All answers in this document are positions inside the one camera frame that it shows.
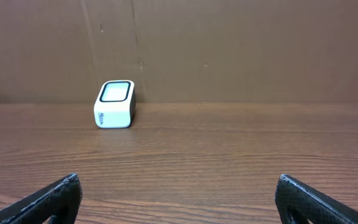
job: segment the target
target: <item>wood grain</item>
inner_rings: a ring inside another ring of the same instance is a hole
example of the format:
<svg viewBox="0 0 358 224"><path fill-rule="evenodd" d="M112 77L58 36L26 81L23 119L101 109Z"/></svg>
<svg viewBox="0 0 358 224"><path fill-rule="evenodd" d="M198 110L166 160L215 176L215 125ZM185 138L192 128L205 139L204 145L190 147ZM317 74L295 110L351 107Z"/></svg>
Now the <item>wood grain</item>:
<svg viewBox="0 0 358 224"><path fill-rule="evenodd" d="M77 172L77 223L279 223L290 174L358 210L358 103L139 104L129 129L93 105L0 105L0 209Z"/></svg>

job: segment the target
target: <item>device screen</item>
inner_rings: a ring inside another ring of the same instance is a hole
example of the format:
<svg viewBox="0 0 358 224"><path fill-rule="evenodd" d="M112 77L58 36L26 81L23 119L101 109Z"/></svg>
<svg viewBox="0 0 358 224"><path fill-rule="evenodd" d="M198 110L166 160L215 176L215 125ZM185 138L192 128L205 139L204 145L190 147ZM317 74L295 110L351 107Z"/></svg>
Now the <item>device screen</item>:
<svg viewBox="0 0 358 224"><path fill-rule="evenodd" d="M106 84L103 91L102 101L125 100L129 88L129 82L112 82Z"/></svg>

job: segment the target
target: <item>white device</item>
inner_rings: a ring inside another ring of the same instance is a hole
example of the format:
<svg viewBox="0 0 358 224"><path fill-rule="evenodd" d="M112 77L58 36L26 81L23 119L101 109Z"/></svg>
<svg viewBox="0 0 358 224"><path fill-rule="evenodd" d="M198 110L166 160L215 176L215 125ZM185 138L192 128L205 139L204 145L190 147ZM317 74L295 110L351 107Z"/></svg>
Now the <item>white device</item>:
<svg viewBox="0 0 358 224"><path fill-rule="evenodd" d="M100 89L93 107L94 120L99 128L127 128L135 114L134 82L108 81Z"/></svg>

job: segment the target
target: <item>textured black plastic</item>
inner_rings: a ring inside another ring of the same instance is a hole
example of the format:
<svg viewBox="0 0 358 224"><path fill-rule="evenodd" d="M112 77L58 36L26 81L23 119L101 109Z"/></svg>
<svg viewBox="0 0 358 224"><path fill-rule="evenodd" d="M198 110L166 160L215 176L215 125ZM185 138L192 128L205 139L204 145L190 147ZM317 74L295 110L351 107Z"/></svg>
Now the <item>textured black plastic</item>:
<svg viewBox="0 0 358 224"><path fill-rule="evenodd" d="M0 211L1 224L74 224L82 198L80 180L70 174Z"/></svg>
<svg viewBox="0 0 358 224"><path fill-rule="evenodd" d="M286 174L278 180L275 202L284 224L358 223L358 211Z"/></svg>

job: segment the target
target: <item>cardboard wall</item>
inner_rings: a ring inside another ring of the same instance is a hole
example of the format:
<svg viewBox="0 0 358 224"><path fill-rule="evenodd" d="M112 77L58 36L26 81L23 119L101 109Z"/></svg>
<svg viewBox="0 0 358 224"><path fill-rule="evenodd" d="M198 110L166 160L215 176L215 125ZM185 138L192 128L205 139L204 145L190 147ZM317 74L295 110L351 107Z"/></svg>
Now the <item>cardboard wall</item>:
<svg viewBox="0 0 358 224"><path fill-rule="evenodd" d="M0 102L358 101L358 1L0 0Z"/></svg>

